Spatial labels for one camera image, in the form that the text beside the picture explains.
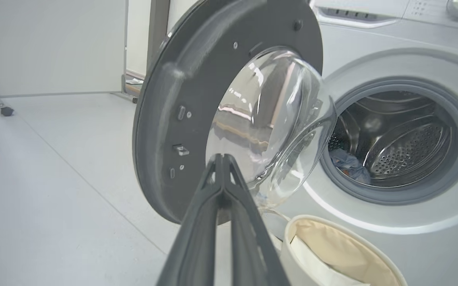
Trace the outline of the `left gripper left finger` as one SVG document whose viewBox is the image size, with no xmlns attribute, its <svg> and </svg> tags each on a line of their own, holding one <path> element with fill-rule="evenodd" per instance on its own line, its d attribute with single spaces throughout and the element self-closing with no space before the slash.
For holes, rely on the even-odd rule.
<svg viewBox="0 0 458 286">
<path fill-rule="evenodd" d="M 212 286 L 223 155 L 211 157 L 202 173 L 180 230 L 158 279 L 158 286 Z"/>
</svg>

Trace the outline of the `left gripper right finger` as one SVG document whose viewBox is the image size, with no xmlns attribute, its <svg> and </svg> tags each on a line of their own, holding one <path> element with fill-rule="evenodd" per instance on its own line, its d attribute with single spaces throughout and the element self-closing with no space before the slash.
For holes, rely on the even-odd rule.
<svg viewBox="0 0 458 286">
<path fill-rule="evenodd" d="M 223 195 L 230 202 L 233 286 L 289 286 L 287 274 L 236 159 L 223 156 Z"/>
</svg>

